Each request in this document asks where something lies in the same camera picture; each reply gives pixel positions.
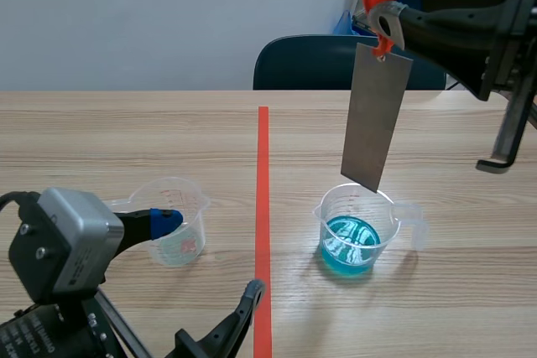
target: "white wall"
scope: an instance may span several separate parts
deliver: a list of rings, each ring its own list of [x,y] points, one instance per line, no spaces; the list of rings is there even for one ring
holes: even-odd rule
[[[248,89],[261,48],[350,0],[0,0],[0,90]]]

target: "dark blue chair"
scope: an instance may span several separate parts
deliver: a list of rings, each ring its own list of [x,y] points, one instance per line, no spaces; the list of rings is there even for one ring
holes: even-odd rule
[[[350,90],[357,43],[376,46],[376,37],[299,35],[276,39],[259,54],[254,90]],[[444,90],[446,73],[436,65],[394,47],[414,60],[407,90]]]

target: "screw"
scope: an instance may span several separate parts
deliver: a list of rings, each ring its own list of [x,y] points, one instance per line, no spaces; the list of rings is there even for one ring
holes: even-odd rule
[[[28,224],[22,224],[20,226],[20,235],[26,235],[28,234],[30,231],[30,226]]]
[[[44,247],[38,247],[35,251],[35,258],[41,260],[47,254],[47,250]]]

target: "empty measuring cup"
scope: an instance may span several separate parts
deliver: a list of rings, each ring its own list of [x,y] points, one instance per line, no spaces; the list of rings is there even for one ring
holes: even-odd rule
[[[203,211],[209,204],[209,198],[196,184],[182,178],[156,179],[136,190],[128,199],[107,202],[116,213],[155,208],[178,210],[183,215],[183,223],[171,234],[145,242],[153,259],[170,267],[184,266],[203,250]]]
[[[313,210],[321,222],[321,254],[342,274],[359,274],[371,267],[401,226],[413,226],[412,247],[425,247],[429,225],[418,205],[394,203],[382,192],[359,184],[330,189]]]

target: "robotic arm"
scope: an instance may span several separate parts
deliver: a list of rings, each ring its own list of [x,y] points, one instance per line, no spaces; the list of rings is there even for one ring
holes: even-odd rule
[[[48,188],[0,196],[0,210],[19,205],[22,221],[9,261],[34,305],[0,324],[0,357],[125,358],[117,337],[136,358],[149,350],[99,285],[110,261],[129,247],[157,239],[183,224],[177,210],[112,213],[94,194]],[[237,308],[206,337],[181,329],[166,358],[233,358],[237,355],[264,284],[252,280]]]
[[[397,0],[378,3],[368,23],[380,37],[443,67],[477,99],[508,99],[492,159],[477,169],[513,165],[526,122],[537,125],[537,0]]]

